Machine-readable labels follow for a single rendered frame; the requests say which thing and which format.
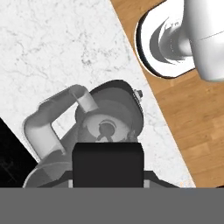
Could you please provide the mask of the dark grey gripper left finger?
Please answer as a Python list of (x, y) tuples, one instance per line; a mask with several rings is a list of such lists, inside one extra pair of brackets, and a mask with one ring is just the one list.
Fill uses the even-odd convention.
[(71, 171), (65, 171), (64, 174), (60, 178), (58, 178), (52, 182), (49, 182), (47, 184), (42, 185), (42, 187), (44, 187), (44, 188), (58, 187), (58, 186), (72, 188), (74, 186), (73, 185), (73, 173)]

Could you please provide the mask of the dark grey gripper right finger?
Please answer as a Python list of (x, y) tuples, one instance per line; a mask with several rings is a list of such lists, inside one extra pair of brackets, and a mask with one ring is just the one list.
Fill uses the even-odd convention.
[(173, 185), (169, 182), (166, 182), (166, 181), (160, 179), (154, 171), (144, 171), (143, 175), (144, 175), (145, 180), (149, 180), (154, 185), (159, 185), (162, 187), (177, 188), (176, 185)]

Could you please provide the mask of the black blender lid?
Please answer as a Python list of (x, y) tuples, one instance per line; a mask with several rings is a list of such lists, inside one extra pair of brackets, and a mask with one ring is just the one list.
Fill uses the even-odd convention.
[(143, 187), (140, 143), (77, 143), (73, 148), (74, 187)]

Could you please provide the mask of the black flat panel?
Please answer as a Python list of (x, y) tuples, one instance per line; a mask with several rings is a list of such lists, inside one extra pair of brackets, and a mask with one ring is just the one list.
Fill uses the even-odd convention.
[(22, 187), (36, 160), (0, 118), (0, 187)]

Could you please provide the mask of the white rounded pedestal, black rim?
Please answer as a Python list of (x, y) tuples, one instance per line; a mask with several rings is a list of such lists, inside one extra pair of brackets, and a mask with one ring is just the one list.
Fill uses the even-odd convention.
[(164, 0), (140, 18), (134, 43), (154, 76), (195, 69), (204, 81), (224, 82), (224, 0)]

